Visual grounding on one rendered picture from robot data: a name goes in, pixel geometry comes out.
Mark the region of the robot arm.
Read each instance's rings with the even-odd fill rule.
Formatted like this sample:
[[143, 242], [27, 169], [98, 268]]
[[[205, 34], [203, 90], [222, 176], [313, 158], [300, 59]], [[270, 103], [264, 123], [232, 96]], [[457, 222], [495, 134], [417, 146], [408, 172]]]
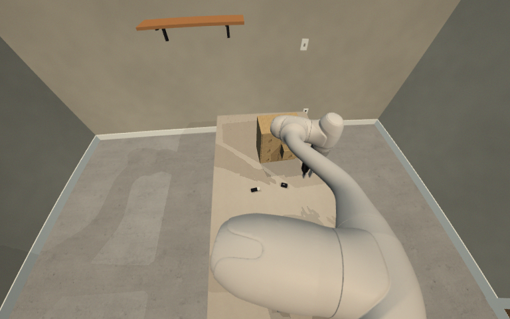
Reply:
[[212, 248], [214, 279], [241, 300], [288, 314], [427, 319], [401, 242], [357, 182], [326, 158], [343, 128], [333, 112], [272, 120], [272, 135], [332, 190], [335, 228], [263, 213], [231, 217]]

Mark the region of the small wooden chest of drawers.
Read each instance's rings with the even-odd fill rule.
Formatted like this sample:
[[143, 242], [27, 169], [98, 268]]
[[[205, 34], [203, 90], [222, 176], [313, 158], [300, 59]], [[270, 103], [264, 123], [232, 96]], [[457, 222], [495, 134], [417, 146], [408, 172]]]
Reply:
[[291, 116], [298, 116], [296, 112], [294, 113], [287, 113], [287, 114], [272, 114], [272, 115], [264, 115], [264, 116], [257, 116], [257, 130], [256, 130], [256, 148], [258, 152], [259, 161], [261, 163], [261, 154], [262, 151], [262, 135], [263, 134], [271, 134], [270, 126], [272, 123], [272, 120], [279, 115], [291, 115]]

